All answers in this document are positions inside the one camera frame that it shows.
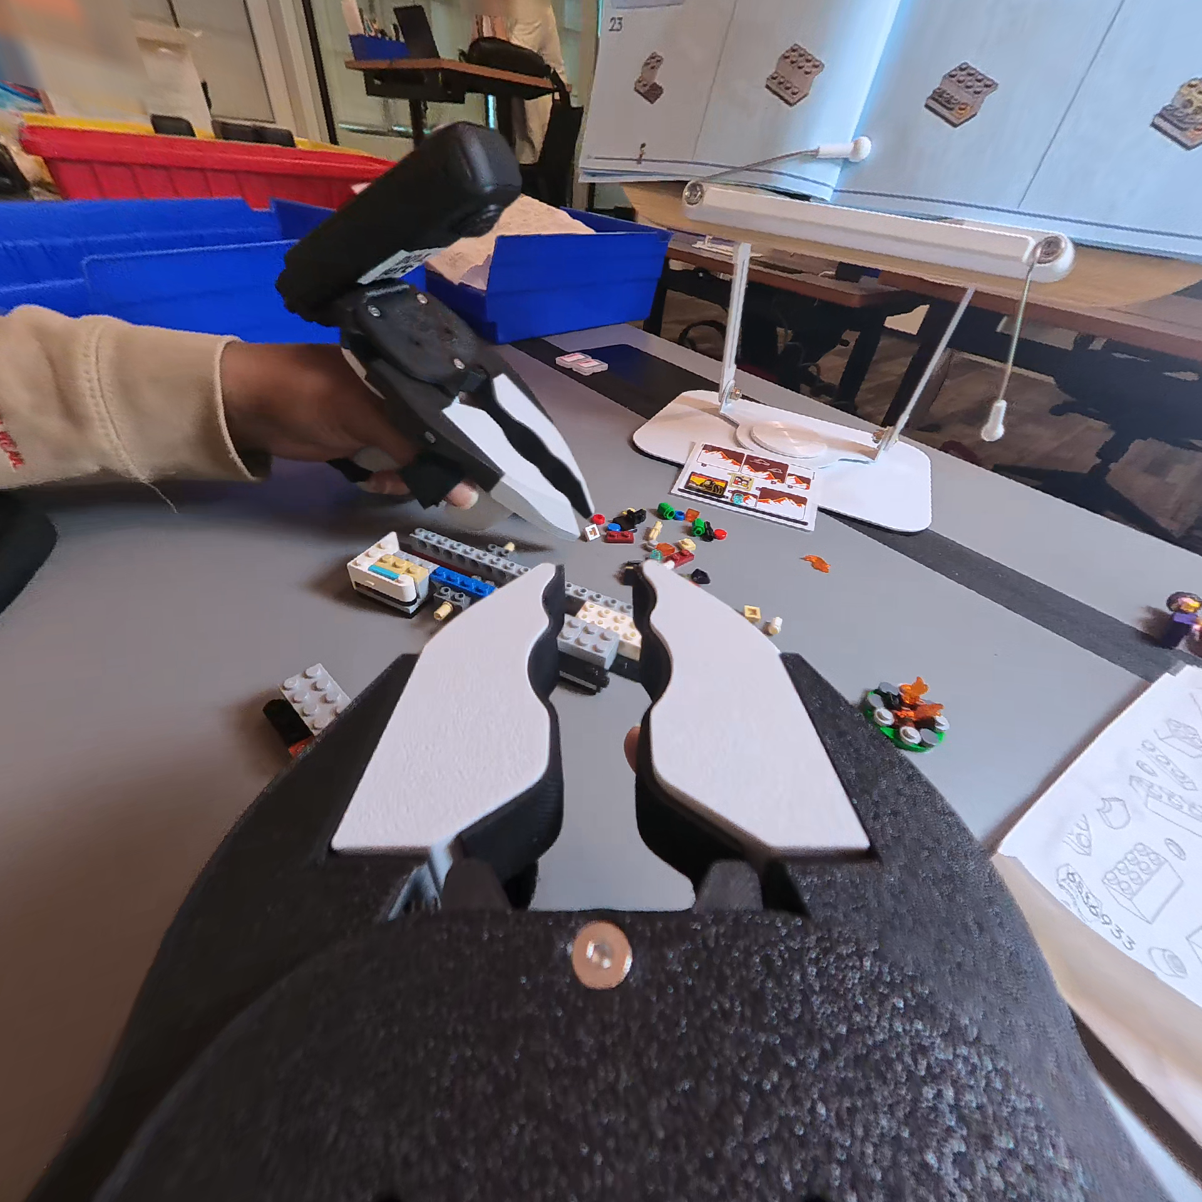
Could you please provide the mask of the small grey lego assembly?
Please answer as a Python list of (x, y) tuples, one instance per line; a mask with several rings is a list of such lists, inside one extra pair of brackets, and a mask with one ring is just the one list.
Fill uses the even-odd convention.
[(279, 684), (262, 706), (262, 716), (289, 759), (298, 759), (351, 704), (351, 696), (318, 663)]

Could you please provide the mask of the white book stand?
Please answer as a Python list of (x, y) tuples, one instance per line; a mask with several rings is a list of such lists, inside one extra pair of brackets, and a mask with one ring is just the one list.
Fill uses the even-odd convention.
[(1059, 311), (1118, 308), (1168, 296), (1199, 279), (1199, 251), (1165, 259), (1113, 249), (1078, 249), (1066, 228), (1008, 228), (977, 221), (933, 221), (799, 200), (740, 186), (751, 166), (686, 183), (625, 183), (640, 216), (668, 231), (708, 233), (733, 243), (723, 368), (714, 391), (680, 394), (634, 434), (635, 449), (687, 467), (704, 445), (781, 459), (817, 472), (816, 501), (839, 517), (919, 532), (933, 520), (930, 464), (903, 442), (903, 429), (936, 366), (923, 369), (899, 417), (862, 429), (751, 401), (736, 385), (744, 295), (754, 245), (880, 268), (960, 289), (936, 345), (940, 356), (977, 291), (1023, 295)]

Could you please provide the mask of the green round lego campfire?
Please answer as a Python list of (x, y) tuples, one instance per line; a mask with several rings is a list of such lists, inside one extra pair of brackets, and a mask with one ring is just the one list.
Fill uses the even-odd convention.
[(900, 686), (883, 681), (864, 693), (862, 713), (894, 747), (925, 754), (943, 744), (950, 731), (943, 706), (927, 694), (922, 676)]

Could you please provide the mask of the pile of lego pieces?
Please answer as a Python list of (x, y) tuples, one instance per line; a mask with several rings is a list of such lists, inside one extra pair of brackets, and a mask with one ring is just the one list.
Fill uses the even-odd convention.
[(766, 521), (749, 508), (666, 497), (658, 505), (594, 521), (583, 541), (630, 593), (640, 570), (658, 565), (696, 594), (749, 620), (794, 650), (806, 623), (801, 560), (807, 531)]

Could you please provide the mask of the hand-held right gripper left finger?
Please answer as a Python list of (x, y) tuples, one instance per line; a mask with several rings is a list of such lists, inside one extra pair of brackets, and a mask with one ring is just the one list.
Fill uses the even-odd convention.
[(551, 693), (565, 618), (561, 565), (501, 587), (404, 656), (405, 683), (362, 749), (331, 754), (331, 852), (415, 869), (381, 905), (442, 907), (454, 870), (480, 864), (501, 903), (532, 902), (564, 819), (561, 730)]

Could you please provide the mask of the yellow plastic bin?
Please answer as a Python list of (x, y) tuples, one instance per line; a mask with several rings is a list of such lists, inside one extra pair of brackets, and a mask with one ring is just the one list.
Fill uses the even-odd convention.
[[(130, 136), (153, 136), (158, 133), (156, 127), (152, 127), (146, 123), (138, 122), (116, 122), (109, 119), (99, 119), (99, 117), (82, 117), (82, 116), (67, 116), (67, 115), (49, 115), (49, 113), (24, 113), (20, 115), (20, 122), (24, 126), (34, 126), (34, 127), (49, 127), (49, 129), (75, 129), (75, 130), (95, 130), (95, 132), (107, 132), (107, 133), (122, 133)], [(168, 129), (166, 136), (172, 138), (193, 138), (199, 140), (223, 140), (223, 136), (213, 132), (185, 132), (186, 120), (183, 117), (168, 117)], [(263, 145), (278, 145), (278, 146), (288, 146), (289, 143), (283, 140), (283, 135), (288, 130), (275, 127), (275, 126), (255, 126), (255, 125), (239, 125), (235, 123), (236, 130), (232, 140), (235, 142), (259, 142)], [(369, 152), (352, 146), (345, 145), (331, 145), (319, 140), (308, 140), (304, 138), (292, 138), (292, 146), (298, 149), (305, 149), (309, 152), (329, 152), (329, 153), (339, 153), (339, 155), (349, 155), (349, 156), (366, 156), (369, 158)]]

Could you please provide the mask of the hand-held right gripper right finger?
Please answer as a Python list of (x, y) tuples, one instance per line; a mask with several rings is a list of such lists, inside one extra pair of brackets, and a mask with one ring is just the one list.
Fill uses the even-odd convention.
[(635, 584), (641, 781), (749, 857), (862, 854), (869, 837), (776, 644), (661, 563)]

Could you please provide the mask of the long grey lego build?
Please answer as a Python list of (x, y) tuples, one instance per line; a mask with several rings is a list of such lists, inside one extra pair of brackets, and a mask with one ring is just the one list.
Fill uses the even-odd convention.
[[(530, 574), (531, 565), (515, 561), (511, 550), (480, 548), (425, 528), (402, 541), (391, 531), (352, 557), (346, 570), (356, 594), (404, 618), (425, 611), (447, 624)], [(638, 681), (641, 635), (633, 605), (571, 581), (564, 594), (561, 678), (590, 694), (598, 694), (613, 677)]]

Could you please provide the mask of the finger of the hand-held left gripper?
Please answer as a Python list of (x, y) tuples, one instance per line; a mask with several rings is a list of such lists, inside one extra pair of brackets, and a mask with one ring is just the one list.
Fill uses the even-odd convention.
[[(514, 399), (517, 414), (500, 399), (501, 417), (517, 425), (517, 434), (534, 435), (535, 449), (548, 452), (552, 468), (567, 469), (568, 484), (583, 487), (578, 465), (548, 414), (531, 399)], [(581, 517), (574, 502), (511, 442), (500, 419), (488, 411), (452, 401), (444, 408), (448, 437), (459, 444), (465, 471), (495, 501), (542, 531), (567, 540), (581, 535)]]
[(581, 468), (527, 385), (501, 371), (492, 376), (488, 395), (485, 411), (504, 437), (512, 462), (504, 468), (510, 490), (544, 520), (591, 518), (593, 498)]

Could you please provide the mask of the black bag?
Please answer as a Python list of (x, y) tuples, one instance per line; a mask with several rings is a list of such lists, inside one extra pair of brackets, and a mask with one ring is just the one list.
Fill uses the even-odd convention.
[(480, 36), (459, 53), (462, 63), (505, 70), (531, 79), (550, 80), (552, 67), (535, 50), (495, 36)]

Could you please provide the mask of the long brown table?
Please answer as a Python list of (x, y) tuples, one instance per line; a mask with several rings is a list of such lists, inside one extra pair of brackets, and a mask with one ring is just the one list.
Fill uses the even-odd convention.
[[(790, 391), (863, 417), (860, 391), (874, 362), (887, 319), (926, 309), (915, 351), (886, 417), (899, 417), (930, 364), (933, 375), (912, 414), (916, 425), (935, 404), (953, 351), (965, 351), (985, 319), (1018, 315), (1018, 301), (980, 286), (936, 356), (942, 334), (965, 285), (927, 281), (892, 269), (836, 263), (794, 251), (753, 246), (736, 366)], [(1070, 304), (1038, 291), (1028, 298), (1020, 341), (1033, 342), (1038, 322), (1075, 336), (1103, 338), (1139, 351), (1199, 364), (1199, 282), (1184, 292), (1122, 305)]]

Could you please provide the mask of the person's left hand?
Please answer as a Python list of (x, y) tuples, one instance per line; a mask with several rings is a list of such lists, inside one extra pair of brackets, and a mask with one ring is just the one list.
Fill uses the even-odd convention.
[(249, 467), (374, 449), (405, 468), (419, 452), (335, 345), (232, 341), (221, 354), (221, 401), (233, 449)]

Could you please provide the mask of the printed white paper bag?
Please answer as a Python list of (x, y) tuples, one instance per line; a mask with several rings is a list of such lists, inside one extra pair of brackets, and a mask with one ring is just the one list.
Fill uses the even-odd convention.
[(1092, 1035), (1201, 1139), (1201, 670), (1151, 684), (995, 866)]

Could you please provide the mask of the lego sticker sheet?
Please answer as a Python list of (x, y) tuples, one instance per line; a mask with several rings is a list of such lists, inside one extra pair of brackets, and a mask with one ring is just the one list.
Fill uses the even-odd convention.
[(697, 442), (671, 492), (796, 531), (817, 525), (817, 471), (724, 442)]

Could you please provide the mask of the brown background desk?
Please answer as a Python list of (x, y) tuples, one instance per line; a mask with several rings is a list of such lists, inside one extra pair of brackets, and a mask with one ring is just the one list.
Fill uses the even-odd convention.
[(425, 106), (429, 102), (462, 105), (467, 96), (532, 100), (555, 95), (570, 100), (567, 86), (554, 72), (544, 79), (442, 57), (348, 59), (344, 65), (362, 76), (368, 96), (409, 103), (414, 146), (419, 146), (427, 136)]

